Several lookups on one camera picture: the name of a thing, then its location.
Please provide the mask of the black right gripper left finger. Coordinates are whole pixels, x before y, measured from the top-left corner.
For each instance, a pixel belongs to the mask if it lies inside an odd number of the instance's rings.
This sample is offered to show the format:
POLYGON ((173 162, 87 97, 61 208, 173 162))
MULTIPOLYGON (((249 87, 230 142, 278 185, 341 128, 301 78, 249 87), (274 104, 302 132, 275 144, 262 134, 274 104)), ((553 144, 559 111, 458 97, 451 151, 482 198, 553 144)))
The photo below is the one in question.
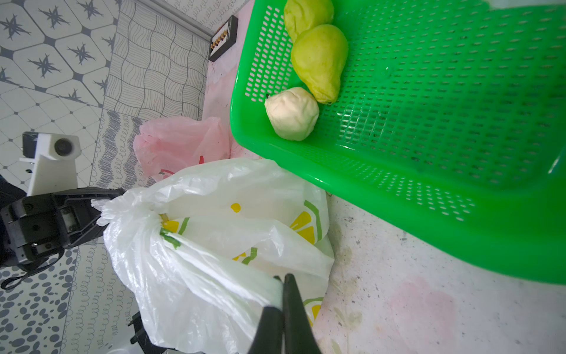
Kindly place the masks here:
POLYGON ((283 347, 283 282, 275 276, 281 286, 280 294, 274 305, 265 306, 259 320, 256 335, 248 354, 280 354, 283 347))

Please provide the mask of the pink peach-print plastic bag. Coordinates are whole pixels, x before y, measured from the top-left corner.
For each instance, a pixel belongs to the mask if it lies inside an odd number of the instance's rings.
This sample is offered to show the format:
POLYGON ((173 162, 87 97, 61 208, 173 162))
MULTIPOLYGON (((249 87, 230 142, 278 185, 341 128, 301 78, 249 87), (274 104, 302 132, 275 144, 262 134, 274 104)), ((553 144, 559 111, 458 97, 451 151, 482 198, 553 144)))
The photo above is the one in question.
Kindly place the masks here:
POLYGON ((228 159, 231 142, 218 117, 169 117, 143 123, 134 152, 144 176, 161 181, 184 168, 228 159))

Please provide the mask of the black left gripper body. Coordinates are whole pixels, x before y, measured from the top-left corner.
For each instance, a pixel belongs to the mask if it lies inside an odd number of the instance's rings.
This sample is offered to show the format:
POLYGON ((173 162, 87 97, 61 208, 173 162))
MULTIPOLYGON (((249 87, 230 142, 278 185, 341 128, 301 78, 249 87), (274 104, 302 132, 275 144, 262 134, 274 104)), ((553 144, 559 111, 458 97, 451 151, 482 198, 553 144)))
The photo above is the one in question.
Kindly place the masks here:
POLYGON ((14 201, 1 208, 1 264, 27 266, 71 249, 66 248, 71 228, 97 224, 99 217, 92 203, 67 204, 66 191, 14 201))

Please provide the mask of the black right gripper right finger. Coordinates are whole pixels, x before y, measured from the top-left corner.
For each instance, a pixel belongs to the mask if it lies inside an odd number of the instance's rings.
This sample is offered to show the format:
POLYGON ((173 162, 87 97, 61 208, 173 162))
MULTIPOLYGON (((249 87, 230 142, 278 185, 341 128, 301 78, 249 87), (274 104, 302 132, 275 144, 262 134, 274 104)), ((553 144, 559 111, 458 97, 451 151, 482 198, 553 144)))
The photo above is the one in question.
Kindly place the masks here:
POLYGON ((321 354, 312 333, 295 277, 286 274, 283 286, 284 352, 321 354))

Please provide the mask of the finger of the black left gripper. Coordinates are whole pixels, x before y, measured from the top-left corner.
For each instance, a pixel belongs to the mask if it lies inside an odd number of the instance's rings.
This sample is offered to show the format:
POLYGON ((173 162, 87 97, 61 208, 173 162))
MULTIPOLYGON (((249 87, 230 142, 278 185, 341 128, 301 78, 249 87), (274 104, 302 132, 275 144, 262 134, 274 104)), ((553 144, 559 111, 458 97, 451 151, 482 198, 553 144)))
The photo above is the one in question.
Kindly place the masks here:
POLYGON ((99 187, 84 187, 66 191, 66 203, 83 202, 90 204, 92 200, 112 200, 125 193, 123 188, 103 189, 99 187))
POLYGON ((73 226, 66 234, 66 248, 74 248, 103 236, 106 227, 90 223, 85 227, 73 226))

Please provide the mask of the white lemon-print plastic bag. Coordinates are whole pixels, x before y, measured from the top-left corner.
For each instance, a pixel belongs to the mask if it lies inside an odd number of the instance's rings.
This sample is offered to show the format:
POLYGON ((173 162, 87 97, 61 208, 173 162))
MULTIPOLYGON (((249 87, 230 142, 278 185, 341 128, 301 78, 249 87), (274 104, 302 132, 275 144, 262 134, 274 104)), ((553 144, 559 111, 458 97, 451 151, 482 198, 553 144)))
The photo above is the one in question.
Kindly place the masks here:
POLYGON ((93 206, 153 344, 245 353, 288 274, 313 326, 334 263, 327 194, 277 163, 196 165, 93 206))

